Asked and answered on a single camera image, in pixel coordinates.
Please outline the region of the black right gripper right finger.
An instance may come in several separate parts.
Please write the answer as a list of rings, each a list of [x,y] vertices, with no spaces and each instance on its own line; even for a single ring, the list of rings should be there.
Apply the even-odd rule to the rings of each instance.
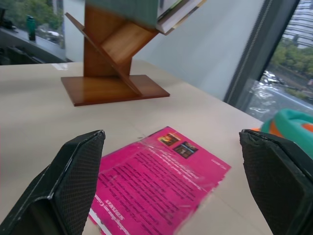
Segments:
[[[250,192],[273,235],[313,235],[313,159],[282,137],[239,136]]]

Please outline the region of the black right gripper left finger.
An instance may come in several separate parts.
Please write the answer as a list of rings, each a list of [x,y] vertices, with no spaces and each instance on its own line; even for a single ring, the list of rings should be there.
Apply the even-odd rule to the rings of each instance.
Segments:
[[[0,224],[0,235],[82,235],[95,196],[104,130],[66,142]]]

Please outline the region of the pink paperback book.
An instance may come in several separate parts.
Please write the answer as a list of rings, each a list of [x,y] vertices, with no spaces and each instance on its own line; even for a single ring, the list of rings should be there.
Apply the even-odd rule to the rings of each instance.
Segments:
[[[165,127],[102,157],[89,218],[101,235],[175,235],[229,170]]]

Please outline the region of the wooden X-shaped bookshelf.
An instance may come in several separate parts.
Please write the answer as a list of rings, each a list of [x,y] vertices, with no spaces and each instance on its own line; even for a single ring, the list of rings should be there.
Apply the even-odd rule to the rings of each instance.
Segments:
[[[85,5],[85,23],[65,16],[84,35],[83,75],[62,77],[74,106],[169,97],[146,75],[131,75],[132,58],[159,32]]]

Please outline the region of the green hardcover book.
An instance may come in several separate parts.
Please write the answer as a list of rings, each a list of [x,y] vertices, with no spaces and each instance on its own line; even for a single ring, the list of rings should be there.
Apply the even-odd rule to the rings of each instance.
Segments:
[[[144,26],[155,28],[157,25],[159,0],[85,0],[85,2]]]

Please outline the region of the white-paged book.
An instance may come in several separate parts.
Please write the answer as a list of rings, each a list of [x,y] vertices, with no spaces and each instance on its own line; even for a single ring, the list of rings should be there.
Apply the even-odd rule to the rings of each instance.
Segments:
[[[156,29],[167,35],[200,8],[207,0],[177,0],[159,16]]]

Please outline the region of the green and orange plush toy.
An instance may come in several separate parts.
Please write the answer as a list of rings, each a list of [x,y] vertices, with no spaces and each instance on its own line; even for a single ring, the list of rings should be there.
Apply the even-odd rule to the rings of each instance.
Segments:
[[[313,115],[282,109],[252,130],[277,136],[285,150],[301,150],[313,160]]]

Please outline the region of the green water bottle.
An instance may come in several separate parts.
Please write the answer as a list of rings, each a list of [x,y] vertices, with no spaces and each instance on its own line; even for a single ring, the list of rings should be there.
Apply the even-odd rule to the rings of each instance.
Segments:
[[[26,26],[28,30],[29,40],[36,41],[36,23],[35,23],[35,19],[30,15],[27,15]]]

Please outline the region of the dark window frame post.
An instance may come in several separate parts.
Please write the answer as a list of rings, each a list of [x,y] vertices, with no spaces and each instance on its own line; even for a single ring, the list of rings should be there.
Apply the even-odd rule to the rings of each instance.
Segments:
[[[251,88],[267,68],[300,0],[264,0],[224,102],[244,111]]]

